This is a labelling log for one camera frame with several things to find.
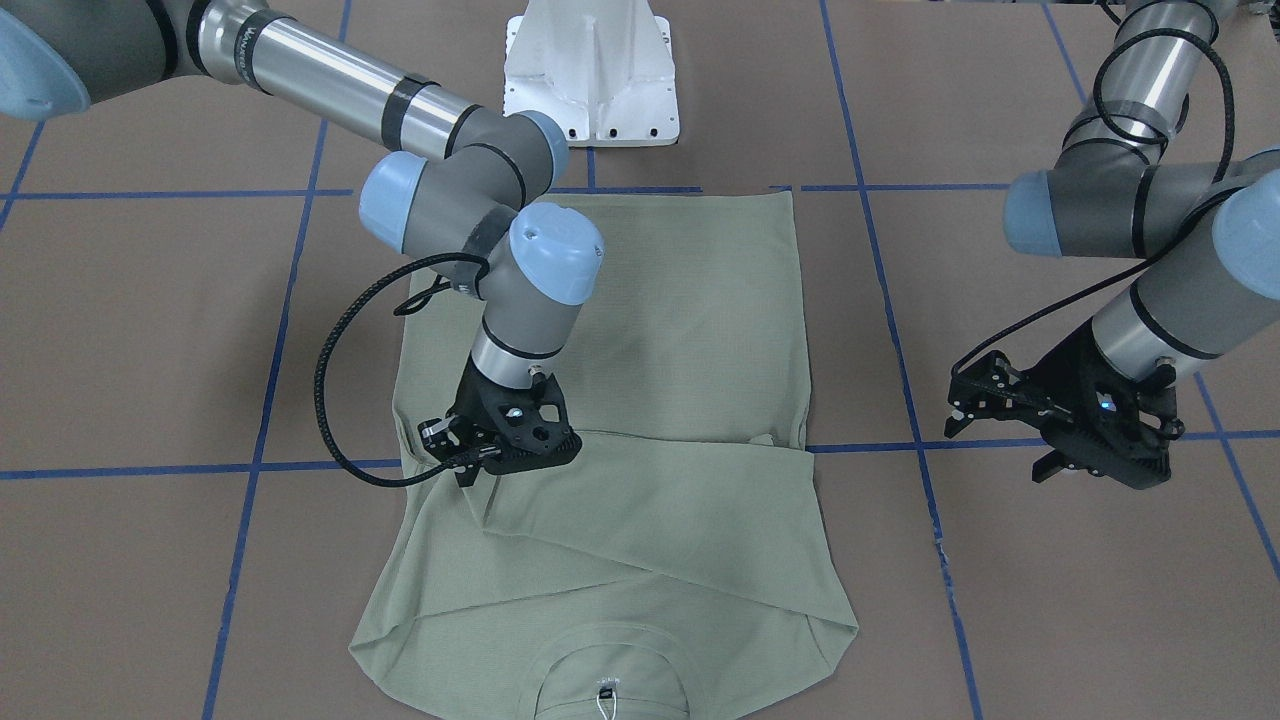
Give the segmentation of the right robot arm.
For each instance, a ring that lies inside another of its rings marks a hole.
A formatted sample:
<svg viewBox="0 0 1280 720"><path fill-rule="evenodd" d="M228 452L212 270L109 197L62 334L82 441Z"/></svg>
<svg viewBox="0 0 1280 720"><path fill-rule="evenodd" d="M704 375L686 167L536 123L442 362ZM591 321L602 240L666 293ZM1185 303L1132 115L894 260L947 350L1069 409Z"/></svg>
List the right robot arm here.
<svg viewBox="0 0 1280 720"><path fill-rule="evenodd" d="M364 227L408 263L365 290L330 331L314 372L323 443L351 475L408 487L453 473L470 487L563 466L582 448L556 364L604 259L581 213L544 200L567 167L564 133L539 111L503 117L307 27L266 1L5 1L3 113L41 122L124 94L205 76L278 97L387 150L358 199ZM397 281L484 302L453 404L416 425L434 465L403 479L357 468L326 414L326 374L357 314Z"/></svg>

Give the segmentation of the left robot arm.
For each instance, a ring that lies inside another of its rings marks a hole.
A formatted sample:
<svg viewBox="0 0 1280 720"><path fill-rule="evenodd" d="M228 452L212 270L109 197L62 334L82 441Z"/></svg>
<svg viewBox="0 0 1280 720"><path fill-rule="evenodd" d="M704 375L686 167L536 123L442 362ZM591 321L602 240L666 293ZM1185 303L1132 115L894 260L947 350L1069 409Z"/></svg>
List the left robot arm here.
<svg viewBox="0 0 1280 720"><path fill-rule="evenodd" d="M1020 421L1066 470L1169 480L1178 384L1277 322L1277 150L1234 160L1235 101L1213 50L1234 1L1129 1L1055 165L1018 177L1004 233L1024 254L1120 258L1124 291L1016 369L992 340L950 372L955 437Z"/></svg>

